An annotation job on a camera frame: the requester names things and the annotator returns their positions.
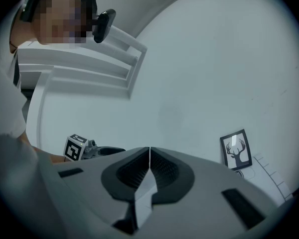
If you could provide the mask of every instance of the person's arm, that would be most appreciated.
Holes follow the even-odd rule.
[[[23,141],[24,143],[26,143],[26,144],[32,146],[31,143],[29,142],[29,139],[28,139],[28,137],[27,137],[25,131],[22,133],[22,135],[20,135],[20,136],[18,137],[18,139],[21,140],[21,141]],[[40,149],[38,149],[38,148],[36,148],[36,147],[34,147],[34,146],[32,146],[32,148],[33,148],[36,152],[40,152],[40,151],[42,151],[42,150],[40,150]],[[52,163],[61,163],[61,162],[69,161],[69,160],[68,160],[67,158],[65,158],[64,156],[53,155],[53,154],[50,154],[50,153],[49,153],[49,155],[50,155],[50,158],[51,158]]]

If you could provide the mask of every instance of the dark hair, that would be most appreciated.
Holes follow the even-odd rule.
[[[86,31],[92,31],[92,21],[98,11],[96,0],[81,0],[81,11],[86,13]]]

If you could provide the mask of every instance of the person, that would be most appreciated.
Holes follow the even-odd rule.
[[[97,5],[96,0],[40,0],[32,22],[20,19],[24,8],[21,0],[0,24],[0,134],[30,145],[21,110],[26,98],[20,92],[17,48],[35,39],[40,44],[84,42]],[[65,161],[63,156],[50,157],[53,163]]]

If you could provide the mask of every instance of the picture frame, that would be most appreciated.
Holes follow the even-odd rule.
[[[233,171],[251,166],[252,158],[245,130],[220,138],[225,165]]]

